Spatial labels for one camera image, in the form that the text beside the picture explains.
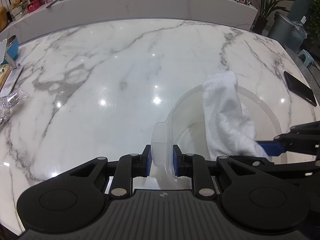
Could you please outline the clear plastic bowl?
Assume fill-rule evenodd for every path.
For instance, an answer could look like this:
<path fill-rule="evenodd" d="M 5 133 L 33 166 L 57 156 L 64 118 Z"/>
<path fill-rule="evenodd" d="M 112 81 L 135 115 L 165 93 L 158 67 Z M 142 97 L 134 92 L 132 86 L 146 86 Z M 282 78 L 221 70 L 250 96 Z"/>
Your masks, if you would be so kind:
<path fill-rule="evenodd" d="M 256 140 L 272 140 L 282 133 L 280 123 L 270 107 L 257 95 L 238 87 L 243 109 L 247 110 L 256 127 Z M 202 87 L 186 92 L 176 102 L 164 122 L 155 124 L 151 137 L 152 177 L 162 190 L 189 189 L 191 179 L 176 177 L 172 165 L 173 146 L 183 153 L 196 153 L 209 160 L 204 125 Z"/>

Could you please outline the white cloth towel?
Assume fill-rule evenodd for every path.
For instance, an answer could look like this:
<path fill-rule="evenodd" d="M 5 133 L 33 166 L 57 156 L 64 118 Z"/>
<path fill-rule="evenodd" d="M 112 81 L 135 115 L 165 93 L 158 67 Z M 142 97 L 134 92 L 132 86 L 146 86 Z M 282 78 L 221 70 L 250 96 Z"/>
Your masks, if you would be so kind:
<path fill-rule="evenodd" d="M 255 124 L 242 109 L 233 72 L 209 75 L 202 85 L 202 101 L 209 160 L 219 156 L 269 158 L 254 140 Z"/>

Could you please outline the blue metal-lined bowl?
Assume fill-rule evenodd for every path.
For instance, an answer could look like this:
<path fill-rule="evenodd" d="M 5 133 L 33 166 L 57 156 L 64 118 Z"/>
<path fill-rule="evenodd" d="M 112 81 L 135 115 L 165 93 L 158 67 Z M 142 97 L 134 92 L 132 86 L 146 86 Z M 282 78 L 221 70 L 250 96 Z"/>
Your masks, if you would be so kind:
<path fill-rule="evenodd" d="M 13 35 L 7 39 L 7 53 L 13 60 L 16 60 L 18 57 L 18 49 L 19 49 L 18 39 L 16 35 Z"/>

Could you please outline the black smartphone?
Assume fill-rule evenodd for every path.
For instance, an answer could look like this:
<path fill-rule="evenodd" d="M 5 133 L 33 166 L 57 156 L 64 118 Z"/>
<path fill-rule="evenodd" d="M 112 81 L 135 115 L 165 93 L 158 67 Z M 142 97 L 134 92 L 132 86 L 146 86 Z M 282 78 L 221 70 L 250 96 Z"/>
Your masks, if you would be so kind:
<path fill-rule="evenodd" d="M 317 106 L 316 98 L 311 88 L 299 81 L 287 71 L 284 71 L 284 77 L 287 87 L 291 92 L 304 99 L 314 107 Z"/>

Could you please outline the small grey step stool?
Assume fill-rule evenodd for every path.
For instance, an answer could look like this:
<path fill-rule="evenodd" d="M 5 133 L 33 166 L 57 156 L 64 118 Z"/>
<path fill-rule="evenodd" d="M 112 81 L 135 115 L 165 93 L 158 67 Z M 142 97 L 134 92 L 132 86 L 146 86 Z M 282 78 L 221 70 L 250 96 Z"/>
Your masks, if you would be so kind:
<path fill-rule="evenodd" d="M 298 57 L 303 61 L 304 66 L 306 67 L 310 67 L 313 63 L 314 63 L 314 59 L 311 56 L 311 54 L 305 50 L 302 49 L 299 54 Z"/>

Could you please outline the grey trash bin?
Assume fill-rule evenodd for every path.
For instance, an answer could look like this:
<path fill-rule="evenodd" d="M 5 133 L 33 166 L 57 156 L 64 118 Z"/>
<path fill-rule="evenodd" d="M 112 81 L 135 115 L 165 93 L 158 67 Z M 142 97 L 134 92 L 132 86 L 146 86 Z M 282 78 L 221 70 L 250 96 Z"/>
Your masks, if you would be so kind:
<path fill-rule="evenodd" d="M 274 14 L 274 23 L 268 32 L 268 37 L 278 41 L 283 47 L 288 41 L 295 24 L 283 14 L 276 12 Z"/>

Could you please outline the potted green plant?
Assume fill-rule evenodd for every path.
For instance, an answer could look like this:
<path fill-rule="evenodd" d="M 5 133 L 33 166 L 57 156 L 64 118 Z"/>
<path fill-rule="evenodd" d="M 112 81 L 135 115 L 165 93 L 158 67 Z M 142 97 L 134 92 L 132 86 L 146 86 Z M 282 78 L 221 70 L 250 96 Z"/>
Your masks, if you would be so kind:
<path fill-rule="evenodd" d="M 284 12 L 289 12 L 289 10 L 280 6 L 281 2 L 294 2 L 295 0 L 255 0 L 258 3 L 259 16 L 254 24 L 253 32 L 261 35 L 263 30 L 267 26 L 268 17 L 272 12 L 280 10 Z"/>

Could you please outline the crumpled clear plastic bag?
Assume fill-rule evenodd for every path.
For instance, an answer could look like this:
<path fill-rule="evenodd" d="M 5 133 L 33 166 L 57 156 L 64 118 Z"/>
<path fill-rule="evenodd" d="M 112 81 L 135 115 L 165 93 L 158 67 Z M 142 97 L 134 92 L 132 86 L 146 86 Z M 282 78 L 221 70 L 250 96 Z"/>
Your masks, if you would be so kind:
<path fill-rule="evenodd" d="M 20 88 L 13 90 L 8 96 L 1 98 L 1 128 L 29 98 L 29 94 Z"/>

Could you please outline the white tablet stand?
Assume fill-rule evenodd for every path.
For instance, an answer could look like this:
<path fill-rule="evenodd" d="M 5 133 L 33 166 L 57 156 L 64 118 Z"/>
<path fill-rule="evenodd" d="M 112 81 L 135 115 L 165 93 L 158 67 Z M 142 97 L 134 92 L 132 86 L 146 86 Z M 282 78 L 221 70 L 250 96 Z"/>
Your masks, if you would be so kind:
<path fill-rule="evenodd" d="M 23 67 L 8 54 L 7 42 L 7 38 L 1 42 L 1 64 L 4 60 L 7 62 L 3 70 L 1 70 L 1 98 L 8 96 L 12 92 L 23 70 Z"/>

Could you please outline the wooden chopsticks box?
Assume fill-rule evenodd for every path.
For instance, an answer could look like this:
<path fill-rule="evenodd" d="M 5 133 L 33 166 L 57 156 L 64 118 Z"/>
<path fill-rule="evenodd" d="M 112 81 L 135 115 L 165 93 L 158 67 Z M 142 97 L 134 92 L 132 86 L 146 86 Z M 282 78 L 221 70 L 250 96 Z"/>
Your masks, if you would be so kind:
<path fill-rule="evenodd" d="M 1 65 L 1 67 L 0 67 L 0 90 L 2 90 L 10 73 L 11 73 L 11 67 L 8 64 Z"/>

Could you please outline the red gift box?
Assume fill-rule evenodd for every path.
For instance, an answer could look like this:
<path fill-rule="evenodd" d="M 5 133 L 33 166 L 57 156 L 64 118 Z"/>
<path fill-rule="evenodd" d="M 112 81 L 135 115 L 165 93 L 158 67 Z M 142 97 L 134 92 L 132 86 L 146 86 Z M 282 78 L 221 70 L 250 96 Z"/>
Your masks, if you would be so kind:
<path fill-rule="evenodd" d="M 40 6 L 41 6 L 40 0 L 33 0 L 32 2 L 27 4 L 27 10 L 29 13 L 31 13 L 39 9 Z"/>

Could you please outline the plush teddy bear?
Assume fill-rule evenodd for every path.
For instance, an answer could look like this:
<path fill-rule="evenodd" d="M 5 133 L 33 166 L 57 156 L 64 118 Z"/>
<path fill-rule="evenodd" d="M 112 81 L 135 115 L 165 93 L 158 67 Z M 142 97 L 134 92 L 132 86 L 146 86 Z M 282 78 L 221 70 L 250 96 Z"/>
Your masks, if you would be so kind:
<path fill-rule="evenodd" d="M 22 0 L 14 0 L 12 2 L 12 6 L 13 7 L 12 7 L 11 11 L 23 9 L 23 1 Z"/>

